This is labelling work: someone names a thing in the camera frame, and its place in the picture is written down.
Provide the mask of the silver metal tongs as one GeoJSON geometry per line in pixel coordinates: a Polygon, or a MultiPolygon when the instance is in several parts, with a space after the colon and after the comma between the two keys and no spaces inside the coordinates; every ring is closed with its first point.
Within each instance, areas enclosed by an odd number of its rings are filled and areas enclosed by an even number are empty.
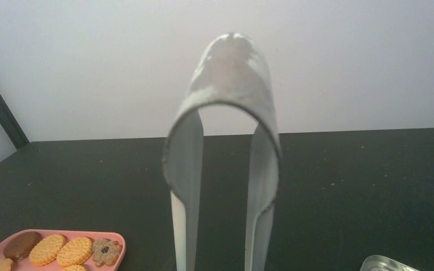
{"type": "Polygon", "coordinates": [[[164,140],[173,251],[167,270],[264,270],[282,150],[271,76],[245,34],[205,48],[164,140]]]}

